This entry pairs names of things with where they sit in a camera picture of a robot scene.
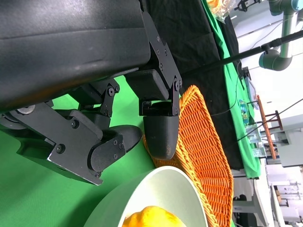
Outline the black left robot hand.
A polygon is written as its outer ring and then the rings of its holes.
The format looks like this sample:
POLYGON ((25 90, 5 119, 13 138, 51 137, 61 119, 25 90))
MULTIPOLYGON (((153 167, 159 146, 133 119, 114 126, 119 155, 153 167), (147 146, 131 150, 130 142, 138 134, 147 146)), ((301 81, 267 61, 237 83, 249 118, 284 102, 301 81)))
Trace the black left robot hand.
POLYGON ((172 159, 181 86, 137 0, 0 3, 0 129, 61 175, 100 185, 141 138, 172 159))

